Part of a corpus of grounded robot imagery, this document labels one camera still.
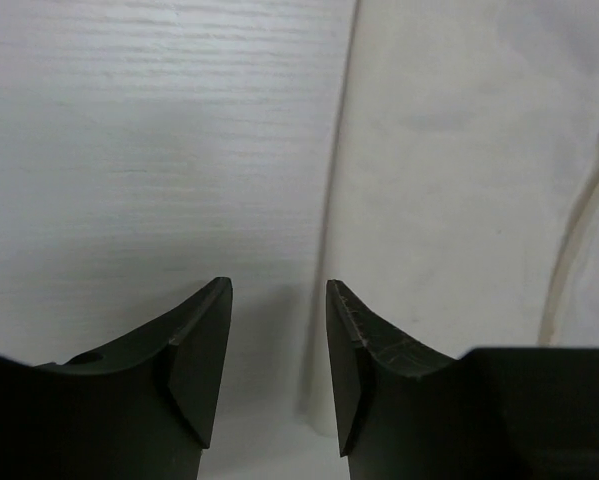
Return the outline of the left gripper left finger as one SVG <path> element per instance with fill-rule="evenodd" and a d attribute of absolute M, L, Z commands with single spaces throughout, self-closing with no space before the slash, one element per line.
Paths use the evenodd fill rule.
<path fill-rule="evenodd" d="M 0 356 L 0 479 L 194 479 L 209 447 L 233 288 L 64 364 Z"/>

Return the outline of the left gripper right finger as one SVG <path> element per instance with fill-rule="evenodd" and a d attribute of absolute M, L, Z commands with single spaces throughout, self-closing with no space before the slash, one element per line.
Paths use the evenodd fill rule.
<path fill-rule="evenodd" d="M 599 479 L 599 348 L 488 347 L 458 359 L 339 280 L 326 329 L 354 479 Z"/>

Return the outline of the white t shirt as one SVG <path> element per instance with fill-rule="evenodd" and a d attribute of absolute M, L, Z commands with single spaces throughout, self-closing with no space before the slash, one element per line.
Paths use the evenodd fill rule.
<path fill-rule="evenodd" d="M 599 346 L 599 1 L 361 1 L 323 280 L 451 356 Z"/>

